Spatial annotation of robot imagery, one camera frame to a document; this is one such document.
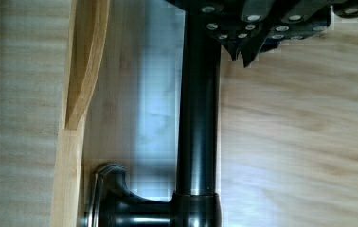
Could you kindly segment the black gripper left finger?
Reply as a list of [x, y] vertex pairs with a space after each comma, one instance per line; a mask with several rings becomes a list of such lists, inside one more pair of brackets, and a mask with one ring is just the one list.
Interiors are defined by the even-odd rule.
[[208, 35], [218, 41], [235, 61], [250, 38], [240, 19], [245, 0], [203, 0], [200, 12]]

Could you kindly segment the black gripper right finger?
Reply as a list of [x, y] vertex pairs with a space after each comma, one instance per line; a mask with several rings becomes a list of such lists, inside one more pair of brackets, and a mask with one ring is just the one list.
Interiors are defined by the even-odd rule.
[[326, 30], [331, 23], [328, 0], [246, 0], [242, 17], [250, 24], [259, 16], [257, 32], [240, 51], [248, 67], [259, 53], [278, 48], [283, 40], [303, 40]]

